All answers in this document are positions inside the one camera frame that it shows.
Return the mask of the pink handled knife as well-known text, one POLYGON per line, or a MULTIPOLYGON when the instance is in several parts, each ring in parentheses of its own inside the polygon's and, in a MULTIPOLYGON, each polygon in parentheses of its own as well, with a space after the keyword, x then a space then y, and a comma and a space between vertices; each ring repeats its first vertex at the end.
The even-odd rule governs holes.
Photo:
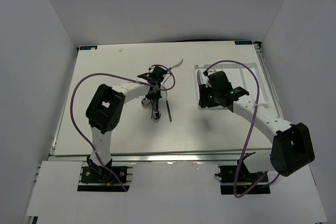
POLYGON ((198 86, 202 85, 203 84, 203 79, 202 79, 202 73, 200 70, 197 71, 197 84, 198 86))

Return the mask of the green chopstick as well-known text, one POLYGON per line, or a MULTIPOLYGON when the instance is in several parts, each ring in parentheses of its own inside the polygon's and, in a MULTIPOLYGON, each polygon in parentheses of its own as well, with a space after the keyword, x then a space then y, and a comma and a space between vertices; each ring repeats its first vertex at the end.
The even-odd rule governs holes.
POLYGON ((154 112, 155 112, 155 100, 151 100, 151 107, 152 107, 151 119, 153 119, 154 118, 154 112))

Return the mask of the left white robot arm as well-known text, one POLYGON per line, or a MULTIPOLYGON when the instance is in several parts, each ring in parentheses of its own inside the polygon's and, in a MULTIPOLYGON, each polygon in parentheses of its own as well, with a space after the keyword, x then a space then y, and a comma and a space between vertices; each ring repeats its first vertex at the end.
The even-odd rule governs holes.
POLYGON ((127 82, 114 87, 102 84, 97 88, 87 108, 86 117, 91 127, 94 146, 87 163, 98 181, 104 182, 110 178, 111 133, 120 121, 123 106, 135 98, 144 96, 142 105, 151 104, 152 118, 158 120, 161 117, 158 105, 161 98, 161 83, 166 74, 167 70, 155 66, 149 73, 138 76, 147 81, 149 86, 127 82))

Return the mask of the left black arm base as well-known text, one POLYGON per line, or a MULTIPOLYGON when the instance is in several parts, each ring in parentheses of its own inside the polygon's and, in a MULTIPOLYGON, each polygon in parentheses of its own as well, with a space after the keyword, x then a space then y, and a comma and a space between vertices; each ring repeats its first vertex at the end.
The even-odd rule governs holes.
POLYGON ((90 156, 87 157, 86 162, 87 164, 81 168, 77 191, 124 193, 129 190, 132 178, 131 167, 112 166, 110 161, 106 166, 114 172, 115 175, 113 175, 103 166, 95 164, 90 156))

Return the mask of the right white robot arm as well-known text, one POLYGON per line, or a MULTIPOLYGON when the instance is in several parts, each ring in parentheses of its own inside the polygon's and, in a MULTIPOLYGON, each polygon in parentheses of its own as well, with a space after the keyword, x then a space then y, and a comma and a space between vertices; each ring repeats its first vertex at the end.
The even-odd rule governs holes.
POLYGON ((252 123, 272 144, 270 153, 254 153, 244 157, 237 168, 238 177, 247 182, 257 172, 278 172, 288 177, 315 159, 308 127, 292 124, 263 106, 242 87, 233 88, 223 71, 210 74, 203 82, 197 73, 200 108, 221 106, 252 123))

